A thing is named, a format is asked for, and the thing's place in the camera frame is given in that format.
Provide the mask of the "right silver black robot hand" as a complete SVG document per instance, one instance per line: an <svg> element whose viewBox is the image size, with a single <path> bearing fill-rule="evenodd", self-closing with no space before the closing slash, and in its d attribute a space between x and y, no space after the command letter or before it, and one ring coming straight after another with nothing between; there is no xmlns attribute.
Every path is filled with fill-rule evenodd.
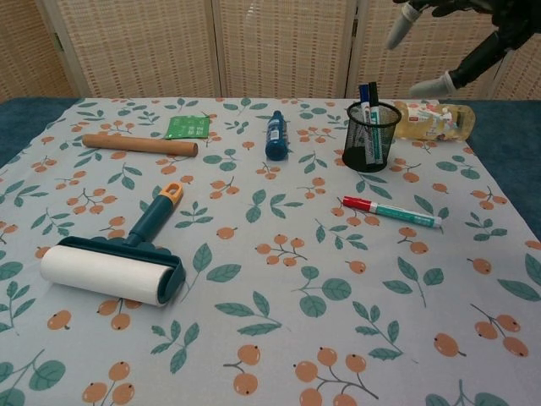
<svg viewBox="0 0 541 406"><path fill-rule="evenodd" d="M473 10L489 14L496 30L488 35L453 70L439 78L413 85L409 95L414 98L441 97L454 94L474 82L481 74L501 61L508 52L519 49L540 32L539 1L400 1L398 14L385 41L389 50L396 48L413 27L423 11L432 8L432 16L445 17L457 11Z"/></svg>

